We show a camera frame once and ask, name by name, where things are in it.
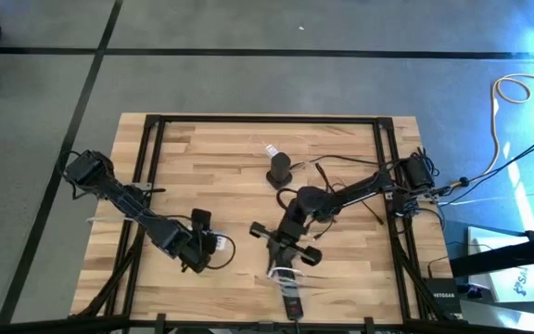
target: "black metal frame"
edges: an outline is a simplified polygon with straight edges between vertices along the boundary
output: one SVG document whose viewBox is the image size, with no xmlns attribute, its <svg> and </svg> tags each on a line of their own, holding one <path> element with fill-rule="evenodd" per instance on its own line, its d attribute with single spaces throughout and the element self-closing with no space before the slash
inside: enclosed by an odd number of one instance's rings
<svg viewBox="0 0 534 334">
<path fill-rule="evenodd" d="M 382 143 L 381 130 L 385 129 L 388 134 L 388 143 L 390 146 L 390 156 L 392 160 L 397 160 L 399 158 L 399 152 L 397 149 L 397 142 L 395 139 L 395 133 L 393 128 L 393 121 L 389 117 L 326 117 L 326 116 L 317 116 L 317 117 L 306 117 L 306 116 L 198 116 L 198 115 L 147 115 L 146 121 L 144 124 L 144 132 L 142 134 L 142 139 L 139 146 L 139 153 L 137 155 L 137 161 L 135 165 L 135 171 L 133 173 L 133 182 L 140 182 L 141 175 L 144 166 L 144 160 L 146 156 L 147 144 L 149 142 L 149 137 L 152 127 L 157 124 L 158 129 L 156 132 L 156 138 L 153 147 L 153 153 L 151 157 L 151 162 L 149 166 L 149 173 L 147 176 L 147 182 L 153 183 L 156 178 L 156 170 L 158 168 L 159 162 L 159 153 L 162 145 L 162 138 L 165 132 L 165 124 L 167 122 L 277 122 L 277 123 L 358 123 L 364 125 L 372 125 L 373 133 L 375 137 L 375 147 L 376 147 L 376 156 L 378 158 L 379 164 L 382 166 L 385 163 L 385 152 Z M 402 175 L 400 173 L 396 174 L 398 181 L 401 181 Z M 394 222 L 395 217 L 391 213 L 390 201 L 386 200 L 386 211 L 387 219 L 389 222 Z M 119 247 L 117 248 L 117 258 L 115 259 L 115 270 L 117 270 L 118 265 L 123 257 L 123 254 L 127 250 L 127 240 L 131 233 L 131 222 L 123 222 L 123 227 L 121 230 L 121 236 L 119 240 Z M 394 224 L 388 224 L 389 234 L 391 236 L 397 235 L 397 228 Z M 132 309 L 133 298 L 135 294 L 136 278 L 137 271 L 139 268 L 139 262 L 141 259 L 141 246 L 143 246 L 143 238 L 145 231 L 141 226 L 137 229 L 137 236 L 133 243 L 137 243 L 138 246 L 135 249 L 135 256 L 133 259 L 132 267 L 129 272 L 127 280 L 127 289 L 125 290 L 125 303 L 122 308 L 122 315 L 129 315 Z M 406 245 L 408 248 L 409 255 L 405 254 L 404 250 L 399 243 L 399 239 L 391 240 L 391 248 L 393 254 L 393 263 L 395 270 L 395 277 L 397 280 L 397 289 L 399 291 L 400 297 L 400 310 L 401 317 L 403 321 L 411 318 L 409 310 L 409 302 L 407 299 L 407 288 L 405 286 L 405 277 L 403 274 L 403 269 L 410 274 L 413 281 L 418 281 L 419 284 L 415 284 L 418 288 L 416 289 L 417 296 L 417 305 L 420 315 L 426 315 L 425 303 L 432 304 L 429 305 L 431 308 L 436 306 L 433 296 L 427 291 L 427 288 L 424 285 L 423 280 L 419 276 L 419 264 L 417 262 L 417 252 L 415 250 L 415 244 L 413 240 L 413 233 L 409 230 L 405 233 Z M 115 308 L 117 291 L 114 290 L 109 297 L 107 302 L 105 315 L 113 315 L 113 310 Z M 221 322 L 208 323 L 212 328 L 219 328 Z M 347 328 L 354 330 L 360 330 L 363 328 L 363 323 L 347 325 Z"/>
<path fill-rule="evenodd" d="M 157 125 L 158 129 L 154 141 L 154 147 L 149 166 L 149 173 L 147 182 L 154 184 L 156 179 L 156 171 L 158 168 L 159 154 L 161 151 L 162 138 L 164 135 L 165 125 L 167 122 L 278 122 L 278 123 L 358 123 L 364 125 L 372 125 L 375 138 L 376 156 L 381 166 L 385 163 L 385 152 L 383 148 L 383 139 L 381 130 L 384 129 L 388 134 L 388 144 L 390 148 L 390 157 L 392 160 L 399 158 L 397 149 L 397 142 L 395 139 L 395 132 L 393 128 L 393 121 L 389 117 L 307 117 L 307 116 L 197 116 L 197 115 L 147 115 L 144 131 L 137 154 L 135 169 L 133 172 L 133 182 L 141 181 L 147 144 L 151 129 Z M 402 181 L 401 172 L 396 171 L 395 177 L 398 182 Z M 147 206 L 151 202 L 151 193 Z M 405 243 L 407 246 L 407 253 L 402 248 L 399 237 L 397 235 L 397 227 L 391 222 L 395 222 L 396 218 L 392 214 L 391 199 L 385 200 L 385 207 L 387 211 L 388 231 L 390 235 L 390 246 L 392 250 L 392 257 L 394 263 L 395 277 L 397 280 L 397 289 L 400 302 L 402 324 L 397 325 L 375 325 L 371 317 L 365 317 L 363 323 L 359 324 L 326 324 L 326 323 L 300 323 L 302 330 L 360 330 L 366 334 L 375 334 L 377 331 L 404 331 L 404 332 L 425 332 L 425 333 L 533 333 L 522 330 L 508 329 L 508 328 L 491 328 L 470 326 L 466 323 L 446 321 L 442 317 L 442 311 L 436 304 L 434 297 L 426 288 L 426 285 L 421 278 L 419 266 L 417 262 L 417 252 L 413 239 L 413 232 L 407 230 L 405 233 Z M 411 225 L 411 221 L 404 219 L 406 226 Z M 143 248 L 143 240 L 145 231 L 141 226 L 138 226 L 137 235 L 134 239 L 133 245 L 129 251 L 128 239 L 131 233 L 132 222 L 125 220 L 122 225 L 119 245 L 117 247 L 117 257 L 115 259 L 115 267 L 113 276 L 105 285 L 110 290 L 103 289 L 99 293 L 99 297 L 91 303 L 92 308 L 88 308 L 78 315 L 70 316 L 67 319 L 32 322 L 24 324 L 0 325 L 0 333 L 97 333 L 100 331 L 110 331 L 115 329 L 123 329 L 127 333 L 129 328 L 155 328 L 156 333 L 163 334 L 172 328 L 236 328 L 236 329 L 255 329 L 258 331 L 276 331 L 279 329 L 296 329 L 293 322 L 220 322 L 220 321 L 171 321 L 166 320 L 165 314 L 158 314 L 157 320 L 131 320 L 130 314 L 133 306 L 133 299 L 135 294 L 136 279 L 141 260 L 141 253 Z M 122 307 L 120 315 L 114 315 L 116 296 L 117 296 L 117 277 L 120 277 L 126 270 L 126 265 L 131 264 L 131 269 L 127 281 L 127 289 L 125 290 L 125 302 Z M 405 277 L 403 274 L 405 270 L 410 279 L 413 281 L 415 293 L 417 298 L 418 311 L 421 319 L 411 318 L 407 289 L 405 285 Z M 98 310 L 101 308 L 101 302 L 106 300 L 105 313 L 102 316 L 96 316 Z M 439 321 L 429 320 L 428 310 Z"/>
</svg>

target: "white cable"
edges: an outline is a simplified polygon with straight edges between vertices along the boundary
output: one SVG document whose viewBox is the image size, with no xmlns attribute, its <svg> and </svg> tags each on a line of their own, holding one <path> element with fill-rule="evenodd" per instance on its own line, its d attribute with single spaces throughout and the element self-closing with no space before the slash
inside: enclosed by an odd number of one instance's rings
<svg viewBox="0 0 534 334">
<path fill-rule="evenodd" d="M 290 170 L 291 173 L 294 173 L 294 172 L 297 172 L 297 171 L 303 171 L 306 169 L 306 165 L 311 165 L 311 166 L 314 166 L 312 163 L 311 163 L 311 157 L 312 157 L 312 144 L 311 144 L 311 141 L 306 139 L 305 137 L 301 136 L 301 135 L 293 135 L 294 137 L 298 138 L 298 139 L 302 139 L 305 143 L 306 143 L 306 146 L 308 148 L 308 156 L 306 157 L 306 160 L 305 161 L 301 161 L 301 164 L 299 167 L 297 167 L 296 169 L 293 169 L 293 170 Z M 282 150 L 281 149 L 281 144 L 282 142 L 280 141 L 279 143 L 277 143 L 277 148 Z"/>
<path fill-rule="evenodd" d="M 250 135 L 248 137 L 248 140 L 247 140 L 247 144 L 245 145 L 245 150 L 248 150 L 248 145 L 250 145 L 250 140 L 252 138 L 254 138 L 255 136 L 257 136 L 259 138 L 259 140 L 261 141 L 261 143 L 263 144 L 264 147 L 267 147 L 267 144 L 265 144 L 265 142 L 263 141 L 263 138 L 260 136 L 260 135 Z M 258 154 L 256 152 L 250 152 L 250 154 L 252 154 L 254 157 L 262 157 L 265 153 L 262 153 L 262 154 Z"/>
<path fill-rule="evenodd" d="M 302 273 L 302 271 L 295 269 L 295 268 L 288 268 L 288 267 L 271 268 L 269 272 L 267 273 L 267 278 L 271 279 L 273 282 L 279 284 L 282 287 L 297 287 L 298 283 L 292 278 L 280 277 L 280 276 L 274 277 L 273 275 L 275 274 L 276 271 L 290 271 L 295 276 L 306 276 L 304 275 L 304 273 Z"/>
<path fill-rule="evenodd" d="M 526 196 L 527 197 L 532 197 L 532 196 L 534 196 L 534 193 L 526 194 Z M 484 199 L 471 199 L 471 200 L 464 200 L 464 201 L 460 201 L 460 202 L 454 202 L 454 203 L 451 203 L 449 205 L 464 205 L 464 204 L 473 204 L 473 203 L 477 203 L 477 202 L 481 202 L 481 201 L 504 200 L 504 199 L 516 199 L 516 198 L 511 198 L 511 197 L 491 197 L 491 198 L 484 198 Z M 449 202 L 440 202 L 440 203 L 438 203 L 438 205 L 446 205 L 448 203 Z"/>
<path fill-rule="evenodd" d="M 498 98 L 496 96 L 500 96 L 504 100 L 515 103 L 515 104 L 524 104 L 528 102 L 532 96 L 532 92 L 530 88 L 528 88 L 528 85 L 526 83 L 521 82 L 520 80 L 514 79 L 514 77 L 523 77 L 523 78 L 529 78 L 534 79 L 534 75 L 532 74 L 525 74 L 525 73 L 513 73 L 513 74 L 507 74 L 504 75 L 502 78 L 496 80 L 492 87 L 491 87 L 491 138 L 493 140 L 493 157 L 491 158 L 491 162 L 489 163 L 488 168 L 486 168 L 485 171 L 483 171 L 482 174 L 476 176 L 475 178 L 471 179 L 471 181 L 477 181 L 482 176 L 486 175 L 487 173 L 491 172 L 494 165 L 496 164 L 496 161 L 498 160 L 498 157 L 500 155 L 500 140 L 498 139 L 498 132 L 497 132 L 497 125 L 496 125 L 496 115 L 498 114 L 498 110 L 500 108 L 500 104 L 498 103 Z M 508 97 L 503 91 L 502 91 L 502 83 L 503 82 L 511 82 L 513 84 L 518 84 L 520 87 L 522 87 L 527 97 L 521 100 L 513 99 Z M 456 187 L 460 186 L 461 182 L 454 182 L 451 186 Z"/>
<path fill-rule="evenodd" d="M 133 218 L 127 218 L 125 216 L 102 216 L 102 217 L 90 217 L 85 220 L 86 223 L 91 224 L 95 222 L 107 222 L 107 223 L 118 223 L 123 220 L 128 220 L 134 222 Z"/>
</svg>

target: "power cord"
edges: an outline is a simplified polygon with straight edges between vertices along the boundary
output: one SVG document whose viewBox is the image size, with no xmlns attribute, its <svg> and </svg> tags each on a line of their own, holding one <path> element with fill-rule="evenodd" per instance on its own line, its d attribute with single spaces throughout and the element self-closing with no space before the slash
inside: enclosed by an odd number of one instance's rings
<svg viewBox="0 0 534 334">
<path fill-rule="evenodd" d="M 493 251 L 493 248 L 490 247 L 490 246 L 488 246 L 488 245 L 486 245 L 486 244 L 468 244 L 468 243 L 464 243 L 464 242 L 460 242 L 460 241 L 452 241 L 452 242 L 447 243 L 445 246 L 450 246 L 450 245 L 454 245 L 454 244 L 460 244 L 460 245 L 469 246 L 469 247 L 470 247 L 470 246 L 485 246 L 485 247 L 487 247 L 487 248 L 489 248 L 490 250 Z M 448 257 L 449 257 L 449 256 L 446 255 L 446 256 L 442 256 L 442 257 L 439 257 L 439 258 L 437 258 L 437 259 L 435 259 L 435 260 L 430 261 L 430 262 L 427 264 L 427 276 L 428 276 L 429 278 L 434 278 L 434 277 L 432 276 L 432 263 L 434 263 L 434 262 L 436 262 L 436 261 L 440 261 L 440 260 L 448 259 Z"/>
<path fill-rule="evenodd" d="M 532 193 L 528 193 L 527 194 L 527 197 L 533 197 L 534 196 L 534 192 Z M 454 202 L 454 203 L 450 203 L 448 204 L 448 202 L 440 202 L 439 205 L 465 205 L 465 204 L 473 204 L 473 203 L 477 203 L 477 202 L 482 202 L 482 201 L 488 201 L 488 200 L 505 200 L 505 199 L 515 199 L 514 197 L 492 197 L 492 198 L 484 198 L 484 199 L 472 199 L 472 200 L 465 200 L 465 201 L 462 201 L 462 202 Z"/>
<path fill-rule="evenodd" d="M 290 170 L 293 170 L 294 168 L 296 168 L 296 167 L 298 167 L 298 166 L 300 166 L 302 164 L 305 164 L 306 162 L 310 162 L 310 163 L 317 162 L 317 161 L 320 161 L 320 160 L 325 159 L 325 158 L 335 158 L 335 159 L 340 159 L 340 160 L 344 160 L 344 161 L 353 161 L 353 162 L 359 162 L 359 163 L 365 163 L 365 164 L 378 166 L 378 162 L 374 162 L 374 161 L 365 161 L 365 160 L 361 160 L 361 159 L 355 159 L 355 158 L 340 156 L 340 155 L 336 155 L 336 154 L 327 154 L 327 155 L 323 155 L 323 156 L 320 156 L 318 158 L 315 158 L 315 159 L 312 159 L 312 160 L 309 160 L 309 161 L 302 161 L 302 162 L 294 163 L 293 165 L 290 166 Z"/>
<path fill-rule="evenodd" d="M 444 231 L 445 219 L 444 219 L 444 213 L 442 211 L 438 213 L 428 208 L 415 208 L 415 209 L 409 210 L 408 212 L 417 212 L 417 211 L 425 211 L 425 212 L 434 213 L 434 215 L 436 215 L 440 221 L 440 228 L 442 229 L 442 231 Z M 397 232 L 397 236 L 407 232 L 408 230 L 412 229 L 412 227 L 413 227 L 413 221 L 410 223 L 409 226 L 405 226 L 405 228 L 402 231 Z"/>
<path fill-rule="evenodd" d="M 500 150 L 501 150 L 500 140 L 498 139 L 497 125 L 496 125 L 496 116 L 498 115 L 498 110 L 500 108 L 497 96 L 500 96 L 504 100 L 506 100 L 506 101 L 508 101 L 510 103 L 514 103 L 514 104 L 524 104 L 524 103 L 528 102 L 530 100 L 531 96 L 532 96 L 532 92 L 531 92 L 530 88 L 528 87 L 528 85 L 526 83 L 523 83 L 520 80 L 514 79 L 514 77 L 522 77 L 522 78 L 534 79 L 534 75 L 532 75 L 532 74 L 513 73 L 513 74 L 504 75 L 502 78 L 499 78 L 498 80 L 496 80 L 493 83 L 493 86 L 491 87 L 491 102 L 492 102 L 491 103 L 491 138 L 493 140 L 494 150 L 493 150 L 493 157 L 491 158 L 491 162 L 489 163 L 489 165 L 485 169 L 485 171 L 483 171 L 483 173 L 481 173 L 480 175 L 472 178 L 471 180 L 467 180 L 466 178 L 461 178 L 461 180 L 452 183 L 450 185 L 451 190 L 455 189 L 458 186 L 468 186 L 468 184 L 470 182 L 476 182 L 476 181 L 480 180 L 483 176 L 488 175 L 489 173 L 495 171 L 495 170 L 492 171 L 492 168 L 494 167 L 494 165 L 498 161 L 498 157 L 500 155 Z M 513 99 L 513 98 L 508 97 L 502 91 L 502 83 L 503 82 L 510 82 L 510 83 L 519 85 L 520 87 L 522 87 L 525 90 L 525 93 L 527 94 L 527 96 L 524 99 L 521 99 L 521 100 L 517 100 L 517 99 Z"/>
<path fill-rule="evenodd" d="M 223 235 L 223 234 L 219 234 L 219 233 L 213 233 L 214 235 L 216 236 L 219 236 L 219 237 L 222 237 L 222 238 L 226 238 L 228 241 L 230 241 L 230 243 L 232 244 L 232 255 L 230 256 L 230 259 L 228 259 L 228 261 L 226 261 L 224 264 L 221 264 L 221 265 L 217 265 L 217 266 L 211 266 L 211 265 L 207 265 L 207 268 L 208 269 L 211 269 L 211 270 L 218 270 L 218 269 L 222 269 L 224 268 L 226 265 L 230 264 L 230 262 L 234 259 L 234 256 L 236 255 L 236 244 L 234 243 L 234 241 L 232 240 L 232 238 L 226 236 L 226 235 Z"/>
<path fill-rule="evenodd" d="M 162 218 L 182 218 L 182 219 L 188 220 L 189 222 L 192 222 L 191 217 L 185 216 L 183 214 L 162 214 L 162 215 L 159 215 L 159 217 L 162 217 Z M 222 269 L 226 265 L 230 264 L 230 262 L 234 259 L 235 255 L 236 255 L 236 244 L 234 243 L 232 238 L 230 238 L 230 237 L 228 237 L 228 236 L 226 236 L 224 234 L 213 233 L 212 231 L 209 231 L 209 233 L 211 233 L 214 236 L 225 238 L 225 239 L 229 240 L 230 243 L 232 244 L 232 255 L 230 256 L 230 259 L 228 259 L 228 261 L 226 261 L 226 263 L 220 264 L 220 265 L 217 265 L 217 266 L 211 266 L 211 265 L 207 265 L 206 266 L 206 268 L 211 269 L 211 270 Z M 201 237 L 201 231 L 199 231 L 199 230 L 197 230 L 197 242 L 199 244 L 199 253 L 202 254 L 203 253 L 203 242 L 202 242 L 202 237 Z"/>
<path fill-rule="evenodd" d="M 68 157 L 71 154 L 75 154 L 76 156 L 78 156 L 78 158 L 80 156 L 82 156 L 82 154 L 80 154 L 80 153 L 78 153 L 78 152 L 76 152 L 74 150 L 68 150 L 68 151 L 65 151 L 65 152 L 61 152 L 61 154 L 59 154 L 59 157 L 58 157 L 57 161 L 55 162 L 55 169 L 57 170 L 57 173 L 59 175 L 61 175 L 61 177 L 63 177 L 63 179 L 65 181 L 67 181 L 71 185 L 71 199 L 76 200 L 76 199 L 80 199 L 80 198 L 82 198 L 82 197 L 84 197 L 84 196 L 86 196 L 88 194 L 91 194 L 92 191 L 84 191 L 80 195 L 76 195 L 77 194 L 77 189 L 76 189 L 75 185 L 72 182 L 70 182 L 70 180 L 67 178 L 65 173 L 63 173 L 63 170 L 61 169 L 61 165 L 60 165 L 61 160 L 63 160 L 63 158 Z"/>
<path fill-rule="evenodd" d="M 284 201 L 282 200 L 282 193 L 285 193 L 285 192 L 291 192 L 291 193 L 294 193 L 294 194 L 298 194 L 298 191 L 294 190 L 294 189 L 290 189 L 290 188 L 281 188 L 279 190 L 277 190 L 277 193 L 275 194 L 275 199 L 277 200 L 277 204 L 279 204 L 279 206 L 284 209 L 284 210 L 287 210 L 287 206 L 285 205 Z"/>
<path fill-rule="evenodd" d="M 526 157 L 528 154 L 534 152 L 534 144 L 531 145 L 529 148 L 527 148 L 525 151 L 523 151 L 522 153 L 520 153 L 519 155 L 517 155 L 516 157 L 514 157 L 512 160 L 506 162 L 503 166 L 501 166 L 500 168 L 497 168 L 493 171 L 491 171 L 490 173 L 488 173 L 485 178 L 481 179 L 481 180 L 478 180 L 478 182 L 473 186 L 471 187 L 468 191 L 464 192 L 463 195 L 445 203 L 445 204 L 442 204 L 440 205 L 440 207 L 443 207 L 443 206 L 446 206 L 446 205 L 451 205 L 453 204 L 455 201 L 459 200 L 459 199 L 462 199 L 463 197 L 465 197 L 466 195 L 468 195 L 470 192 L 472 192 L 473 190 L 475 190 L 479 185 L 481 185 L 482 183 L 484 183 L 485 181 L 491 179 L 491 177 L 495 176 L 497 173 L 501 172 L 504 168 L 508 167 L 510 164 L 514 163 L 515 161 L 518 161 L 524 157 Z"/>
</svg>

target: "black bracket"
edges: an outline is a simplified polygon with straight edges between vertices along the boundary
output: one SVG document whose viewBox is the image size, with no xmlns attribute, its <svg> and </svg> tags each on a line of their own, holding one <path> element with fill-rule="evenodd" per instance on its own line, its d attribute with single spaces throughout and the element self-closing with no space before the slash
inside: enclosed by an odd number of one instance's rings
<svg viewBox="0 0 534 334">
<path fill-rule="evenodd" d="M 375 320 L 371 316 L 367 316 L 363 319 L 363 334 L 375 334 Z"/>
<path fill-rule="evenodd" d="M 166 314 L 157 314 L 156 315 L 156 325 L 154 326 L 154 334 L 165 334 L 166 333 Z"/>
<path fill-rule="evenodd" d="M 392 130 L 395 128 L 393 125 L 393 119 L 391 117 L 378 117 L 376 120 L 378 121 L 378 124 L 385 130 Z"/>
<path fill-rule="evenodd" d="M 146 115 L 146 121 L 144 122 L 144 129 L 154 126 L 156 123 L 159 122 L 162 115 L 153 114 L 153 115 Z"/>
<path fill-rule="evenodd" d="M 257 323 L 257 331 L 259 333 L 275 331 L 275 324 L 271 321 L 260 321 Z"/>
</svg>

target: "metal stand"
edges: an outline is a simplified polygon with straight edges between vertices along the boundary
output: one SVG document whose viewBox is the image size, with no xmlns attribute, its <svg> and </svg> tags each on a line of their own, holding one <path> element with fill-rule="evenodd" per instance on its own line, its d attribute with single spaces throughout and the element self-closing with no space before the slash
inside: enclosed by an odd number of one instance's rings
<svg viewBox="0 0 534 334">
<path fill-rule="evenodd" d="M 146 148 L 150 130 L 157 125 L 157 133 L 152 152 L 152 159 L 149 167 L 147 182 L 152 185 L 156 178 L 158 168 L 159 154 L 161 149 L 162 138 L 164 136 L 166 122 L 284 122 L 284 123 L 358 123 L 371 125 L 374 130 L 376 155 L 380 165 L 385 163 L 385 154 L 382 142 L 381 130 L 386 130 L 388 134 L 388 144 L 390 147 L 391 159 L 397 160 L 399 153 L 395 140 L 393 122 L 391 118 L 335 118 L 335 117 L 268 117 L 268 116 L 162 116 L 147 115 L 144 125 L 144 132 L 139 146 L 139 153 L 133 172 L 133 182 L 138 183 L 141 180 Z M 395 175 L 397 182 L 402 181 L 402 175 L 398 172 Z M 397 325 L 375 325 L 371 317 L 364 318 L 363 323 L 359 324 L 311 324 L 300 323 L 301 330 L 360 330 L 365 334 L 375 334 L 375 331 L 399 331 L 409 333 L 438 333 L 438 334 L 456 334 L 456 333 L 534 333 L 523 330 L 509 328 L 493 328 L 484 326 L 471 326 L 465 322 L 447 321 L 451 318 L 445 315 L 440 309 L 430 291 L 426 288 L 423 279 L 420 276 L 417 254 L 411 230 L 405 233 L 405 244 L 407 252 L 403 250 L 399 237 L 397 237 L 397 227 L 395 217 L 392 214 L 392 199 L 386 199 L 387 220 L 392 248 L 395 277 L 397 280 L 397 289 L 402 315 L 402 324 Z M 405 220 L 404 223 L 409 225 L 411 222 Z M 70 316 L 67 319 L 32 322 L 25 324 L 11 324 L 0 326 L 0 333 L 99 333 L 115 329 L 123 329 L 126 333 L 129 328 L 155 328 L 157 334 L 164 334 L 171 328 L 232 328 L 232 329 L 255 329 L 258 331 L 276 331 L 282 329 L 296 329 L 293 322 L 274 323 L 274 322 L 203 322 L 203 321 L 171 321 L 166 320 L 166 315 L 159 314 L 157 320 L 131 320 L 129 318 L 135 292 L 135 283 L 137 271 L 141 259 L 143 248 L 144 230 L 139 227 L 135 241 L 130 249 L 127 250 L 128 239 L 131 229 L 131 222 L 125 221 L 121 230 L 119 246 L 117 248 L 117 258 L 112 277 L 101 289 L 98 295 L 92 300 L 90 305 L 77 315 Z M 452 269 L 457 275 L 470 275 L 490 270 L 503 269 L 508 266 L 534 263 L 534 241 L 523 245 L 506 247 L 492 251 L 486 251 L 480 254 L 467 256 L 461 259 L 451 261 Z M 127 267 L 131 266 L 129 271 L 127 289 L 125 291 L 125 303 L 120 315 L 113 315 L 117 295 L 118 282 L 126 272 Z M 409 303 L 407 299 L 407 288 L 405 285 L 405 271 L 413 281 L 415 287 L 418 309 L 422 320 L 412 319 L 410 316 Z M 106 303 L 106 309 L 103 316 L 97 316 Z M 429 308 L 431 314 L 437 320 L 432 320 L 425 312 Z"/>
</svg>

